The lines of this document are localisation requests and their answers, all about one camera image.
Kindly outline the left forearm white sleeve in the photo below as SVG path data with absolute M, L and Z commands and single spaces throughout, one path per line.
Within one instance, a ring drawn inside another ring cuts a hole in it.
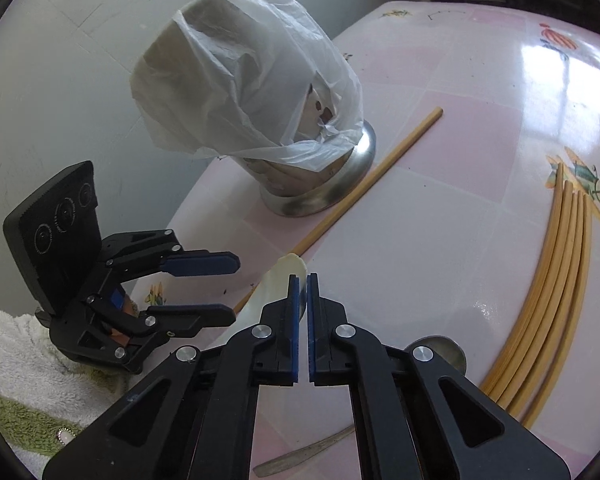
M 128 389 L 128 374 L 73 362 L 37 318 L 0 310 L 0 433 L 34 478 Z

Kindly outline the person left hand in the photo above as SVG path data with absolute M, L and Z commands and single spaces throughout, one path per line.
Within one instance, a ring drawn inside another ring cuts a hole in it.
M 116 324 L 111 326 L 110 328 L 110 338 L 119 346 L 126 347 L 130 341 L 130 337 L 125 333 L 124 330 L 120 330 L 121 325 L 119 321 L 124 318 L 129 321 L 130 318 L 138 318 L 138 314 L 140 310 L 138 310 L 137 304 L 128 294 L 124 294 L 122 307 L 119 310 L 119 316 L 116 319 Z

